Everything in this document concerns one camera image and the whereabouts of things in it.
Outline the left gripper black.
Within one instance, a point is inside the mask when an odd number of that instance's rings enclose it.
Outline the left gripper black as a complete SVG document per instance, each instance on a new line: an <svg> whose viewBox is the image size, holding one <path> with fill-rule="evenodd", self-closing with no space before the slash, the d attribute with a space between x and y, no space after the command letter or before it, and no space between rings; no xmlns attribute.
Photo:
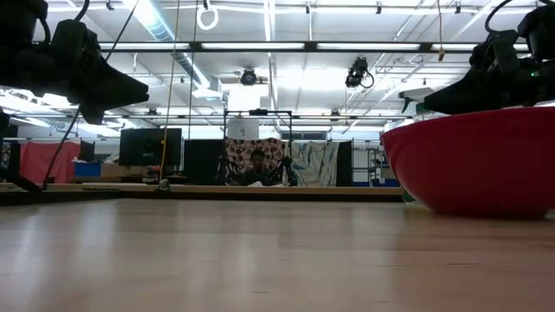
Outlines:
<svg viewBox="0 0 555 312"><path fill-rule="evenodd" d="M101 54L55 55L66 83L66 97L79 105L88 124L100 125L105 107L149 99L148 85L111 67Z"/></svg>

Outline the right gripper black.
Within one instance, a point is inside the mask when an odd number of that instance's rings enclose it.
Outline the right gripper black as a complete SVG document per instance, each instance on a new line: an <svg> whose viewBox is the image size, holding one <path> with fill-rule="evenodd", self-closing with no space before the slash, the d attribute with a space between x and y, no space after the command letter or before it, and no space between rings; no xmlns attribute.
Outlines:
<svg viewBox="0 0 555 312"><path fill-rule="evenodd" d="M537 103L535 64L522 64L513 70L496 65L492 70L493 95L487 74L470 69L456 83L427 95L423 108L442 114L467 114L506 107L533 107Z"/></svg>

